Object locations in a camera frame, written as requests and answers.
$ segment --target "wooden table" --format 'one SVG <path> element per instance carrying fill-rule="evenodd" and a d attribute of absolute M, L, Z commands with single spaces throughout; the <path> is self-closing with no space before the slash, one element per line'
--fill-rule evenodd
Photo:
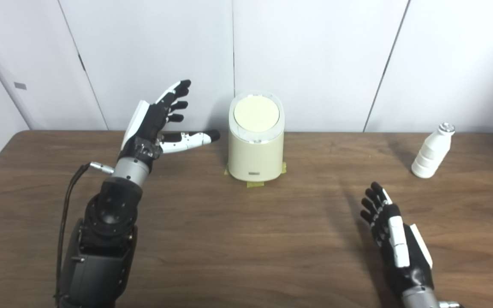
<path fill-rule="evenodd" d="M 115 163 L 122 132 L 25 131 L 0 153 L 0 307 L 51 307 L 63 195 L 80 164 Z M 118 307 L 398 307 L 358 218 L 374 180 L 416 223 L 440 299 L 493 308 L 493 134 L 457 134 L 429 180 L 426 134 L 287 133 L 288 173 L 247 189 L 223 175 L 227 138 L 154 164 Z M 67 233 L 104 174 L 87 172 Z"/>

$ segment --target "silver bottle cap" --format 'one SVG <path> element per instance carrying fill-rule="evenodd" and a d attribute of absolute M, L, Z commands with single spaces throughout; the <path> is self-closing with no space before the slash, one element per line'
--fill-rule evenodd
<path fill-rule="evenodd" d="M 454 127 L 454 125 L 448 122 L 444 122 L 443 124 L 439 125 L 439 130 L 445 131 L 447 133 L 453 133 L 456 131 L 456 128 Z"/>

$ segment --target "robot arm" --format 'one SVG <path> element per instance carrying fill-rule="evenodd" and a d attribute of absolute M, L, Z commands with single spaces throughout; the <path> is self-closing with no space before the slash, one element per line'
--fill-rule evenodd
<path fill-rule="evenodd" d="M 369 224 L 384 264 L 387 284 L 405 308 L 460 308 L 457 302 L 438 301 L 433 290 L 433 261 L 416 225 L 403 223 L 399 206 L 380 184 L 366 189 L 360 216 Z"/>
<path fill-rule="evenodd" d="M 89 166 L 110 174 L 102 183 L 100 192 L 88 202 L 84 219 L 78 220 L 72 232 L 62 270 L 57 270 L 57 306 L 115 306 L 115 301 L 125 290 L 131 270 L 137 243 L 137 205 L 153 161 L 162 153 L 195 148 L 219 138 L 217 131 L 210 130 L 166 134 L 163 142 L 158 139 L 167 122 L 184 119 L 173 112 L 187 107 L 187 102 L 175 100 L 187 95 L 189 86 L 189 80 L 177 82 L 156 103 L 139 103 L 125 132 L 115 168 L 92 162 L 82 166 L 72 178 L 62 215 L 59 251 L 71 187 Z M 60 269 L 60 258 L 59 254 L 57 269 Z"/>

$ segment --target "metal connector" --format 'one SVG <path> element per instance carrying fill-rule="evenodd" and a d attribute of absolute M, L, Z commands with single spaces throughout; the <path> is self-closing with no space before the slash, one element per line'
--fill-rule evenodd
<path fill-rule="evenodd" d="M 463 307 L 460 305 L 459 302 L 446 302 L 444 300 L 439 301 L 439 308 L 461 308 Z"/>
<path fill-rule="evenodd" d="M 113 167 L 111 166 L 108 166 L 108 165 L 104 165 L 104 164 L 101 164 L 101 163 L 98 163 L 98 162 L 90 162 L 90 166 L 98 171 L 101 171 L 101 172 L 104 172 L 106 174 L 113 174 Z"/>

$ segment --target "white plastic bottle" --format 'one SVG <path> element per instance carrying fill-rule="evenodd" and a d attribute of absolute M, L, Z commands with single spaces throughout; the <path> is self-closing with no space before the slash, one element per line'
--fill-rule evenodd
<path fill-rule="evenodd" d="M 439 129 L 427 137 L 419 149 L 419 153 L 412 163 L 413 174 L 422 179 L 432 177 L 450 150 L 452 135 L 455 132 L 456 128 L 448 122 L 439 125 Z"/>

